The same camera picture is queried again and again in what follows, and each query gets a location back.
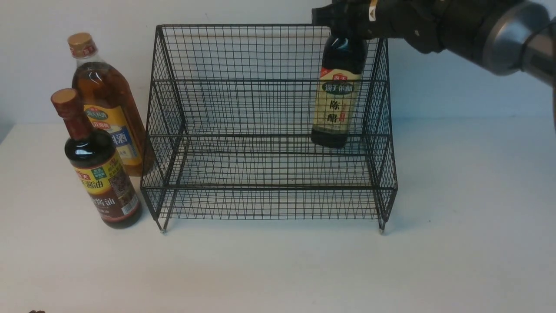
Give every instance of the dark liquid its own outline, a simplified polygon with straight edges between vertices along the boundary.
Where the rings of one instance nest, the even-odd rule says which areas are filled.
[[[83,140],[68,139],[66,142],[66,156],[76,168],[99,167],[112,158],[116,152],[112,144],[112,137],[104,130],[95,129],[91,135]],[[141,204],[128,218],[119,222],[107,222],[112,228],[126,228],[135,224],[142,214]]]
[[[145,172],[154,162],[154,153],[150,143],[145,147],[145,127],[137,110],[130,86],[118,70],[103,62],[89,62],[77,68],[73,75],[72,88],[77,89],[85,104],[98,105],[107,109],[121,106],[130,127],[130,135],[137,144]],[[124,165],[129,176],[141,176],[143,164]]]
[[[322,67],[329,70],[346,70],[361,75],[365,69],[368,44],[365,40],[347,40],[331,35],[324,46]],[[313,127],[311,141],[316,145],[341,149],[348,142],[348,133],[331,134]]]

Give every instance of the cooking wine bottle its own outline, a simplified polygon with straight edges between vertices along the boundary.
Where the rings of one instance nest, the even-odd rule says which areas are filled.
[[[89,33],[70,36],[68,44],[77,60],[72,88],[83,99],[93,126],[110,133],[129,175],[141,176],[143,168],[148,172],[154,153],[145,139],[145,127],[127,80],[100,58]]]

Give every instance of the black wire basket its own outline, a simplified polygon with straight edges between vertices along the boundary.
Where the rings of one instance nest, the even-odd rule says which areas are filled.
[[[141,178],[163,232],[173,218],[378,219],[398,190],[387,40],[369,42],[343,149],[311,142],[322,49],[309,25],[156,28]]]

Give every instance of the white table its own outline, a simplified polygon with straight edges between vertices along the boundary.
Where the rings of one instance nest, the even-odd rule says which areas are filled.
[[[105,226],[63,125],[0,145],[0,312],[555,312],[549,119],[396,121],[400,191],[376,221]]]

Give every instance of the bottle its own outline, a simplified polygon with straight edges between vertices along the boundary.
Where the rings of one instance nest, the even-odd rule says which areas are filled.
[[[367,60],[363,39],[330,35],[324,46],[315,117],[311,131],[314,144],[341,149],[348,142],[360,80]]]
[[[66,157],[102,220],[112,228],[135,224],[141,217],[141,202],[110,134],[93,127],[77,90],[59,90],[52,95],[51,101],[69,132]]]
[[[72,88],[83,99],[85,112],[93,126],[110,133],[127,174],[141,176],[143,162],[148,172],[154,162],[154,153],[151,145],[145,142],[145,127],[127,80],[99,57],[90,34],[72,35],[68,44],[77,60]]]

